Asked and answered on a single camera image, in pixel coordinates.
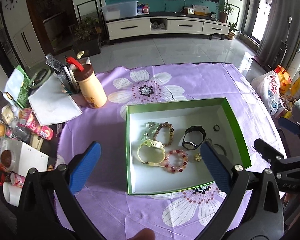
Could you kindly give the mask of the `person's left hand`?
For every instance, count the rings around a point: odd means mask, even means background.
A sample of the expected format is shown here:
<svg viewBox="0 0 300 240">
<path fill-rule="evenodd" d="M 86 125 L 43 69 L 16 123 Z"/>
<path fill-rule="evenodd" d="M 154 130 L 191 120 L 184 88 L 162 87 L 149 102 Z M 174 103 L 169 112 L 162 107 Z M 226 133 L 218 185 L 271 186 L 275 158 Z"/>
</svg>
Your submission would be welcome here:
<svg viewBox="0 0 300 240">
<path fill-rule="evenodd" d="M 155 233 L 153 230 L 144 228 L 139 231 L 135 236 L 127 240 L 155 240 Z"/>
</svg>

